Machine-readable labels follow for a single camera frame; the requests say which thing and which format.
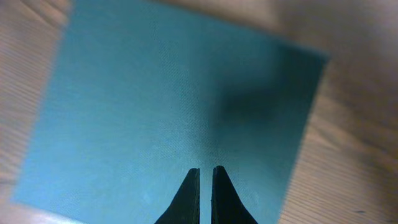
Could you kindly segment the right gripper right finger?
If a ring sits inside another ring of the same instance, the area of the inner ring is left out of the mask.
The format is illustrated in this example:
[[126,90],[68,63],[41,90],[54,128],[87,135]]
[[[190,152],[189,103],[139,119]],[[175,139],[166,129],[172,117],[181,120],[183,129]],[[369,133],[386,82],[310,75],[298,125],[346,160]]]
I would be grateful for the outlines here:
[[216,166],[213,169],[211,223],[257,224],[240,200],[223,166]]

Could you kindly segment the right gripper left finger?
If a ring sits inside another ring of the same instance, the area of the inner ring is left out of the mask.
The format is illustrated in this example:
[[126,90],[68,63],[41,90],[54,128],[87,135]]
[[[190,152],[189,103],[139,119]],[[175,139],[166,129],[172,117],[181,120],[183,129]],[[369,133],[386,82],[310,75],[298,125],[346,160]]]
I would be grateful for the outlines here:
[[200,223],[200,170],[192,168],[155,224]]

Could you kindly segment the dark green box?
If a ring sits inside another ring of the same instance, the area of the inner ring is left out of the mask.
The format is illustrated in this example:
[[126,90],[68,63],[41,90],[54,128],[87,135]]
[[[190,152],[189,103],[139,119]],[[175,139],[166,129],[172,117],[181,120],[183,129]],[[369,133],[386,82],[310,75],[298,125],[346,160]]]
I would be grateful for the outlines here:
[[326,57],[149,1],[75,1],[13,201],[85,223],[154,223],[191,168],[210,222],[224,166],[277,223]]

